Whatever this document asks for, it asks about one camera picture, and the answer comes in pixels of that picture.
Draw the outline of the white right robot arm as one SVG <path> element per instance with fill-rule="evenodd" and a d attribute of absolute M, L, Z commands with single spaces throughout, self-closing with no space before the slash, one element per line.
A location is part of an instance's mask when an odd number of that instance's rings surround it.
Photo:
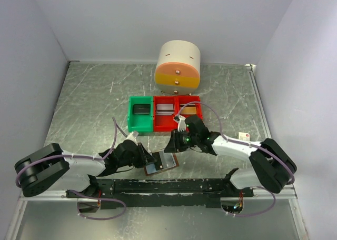
<path fill-rule="evenodd" d="M 176 116 L 177 129 L 171 131 L 166 153 L 180 153 L 198 147 L 214 156 L 229 156 L 249 162 L 251 168 L 233 170 L 223 184 L 226 195 L 236 196 L 242 189 L 261 186 L 278 194 L 285 185 L 294 182 L 297 166 L 280 145 L 271 138 L 262 142 L 247 142 L 209 131 L 197 115 Z"/>

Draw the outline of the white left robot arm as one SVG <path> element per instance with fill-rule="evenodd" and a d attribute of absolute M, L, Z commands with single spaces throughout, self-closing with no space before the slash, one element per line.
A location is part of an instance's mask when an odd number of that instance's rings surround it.
<path fill-rule="evenodd" d="M 51 143 L 15 164 L 15 184 L 25 197 L 47 190 L 74 190 L 93 197 L 98 193 L 98 177 L 119 173 L 125 166 L 143 168 L 155 161 L 141 143 L 130 138 L 95 155 L 71 154 Z"/>

